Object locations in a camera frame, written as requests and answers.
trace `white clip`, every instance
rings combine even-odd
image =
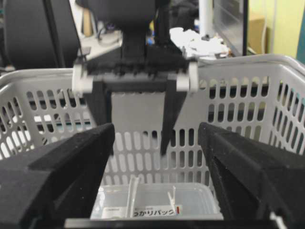
[[[270,213],[270,219],[274,220],[277,224],[277,227],[279,229],[287,229],[286,225],[284,224],[283,218],[280,216],[277,216],[274,212]]]
[[[170,199],[170,204],[171,204],[171,207],[174,211],[174,214],[177,215],[176,207],[175,207],[175,204],[176,204],[176,187],[173,186],[173,198],[172,198],[170,192],[167,192],[167,195],[168,195],[168,198]]]
[[[89,77],[87,69],[82,64],[73,66],[72,74],[72,91],[79,97],[83,97],[83,93],[92,93],[93,77]]]
[[[198,63],[190,62],[187,74],[177,75],[178,92],[197,92],[199,90]]]

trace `white plastic basket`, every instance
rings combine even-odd
[[[200,91],[187,95],[166,157],[160,158],[164,93],[113,94],[114,157],[103,185],[198,182],[213,186],[198,126],[209,122],[298,154],[305,149],[305,69],[283,56],[205,62]],[[0,78],[0,157],[95,127],[71,93],[71,69],[16,71]]]

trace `chair backrest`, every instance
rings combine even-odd
[[[4,23],[16,69],[72,67],[81,45],[69,0],[6,0]]]

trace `label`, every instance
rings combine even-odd
[[[124,218],[126,216],[126,207],[104,208],[102,219]],[[171,205],[135,207],[133,217],[162,217],[175,216],[182,212],[182,205],[175,205],[176,214]]]

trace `white bracket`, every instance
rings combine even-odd
[[[177,91],[178,92],[192,92],[195,93],[199,90],[199,74],[198,63],[190,62],[187,74],[177,75]]]
[[[82,98],[84,93],[92,93],[93,77],[88,76],[87,69],[82,64],[75,64],[72,75],[72,91]]]

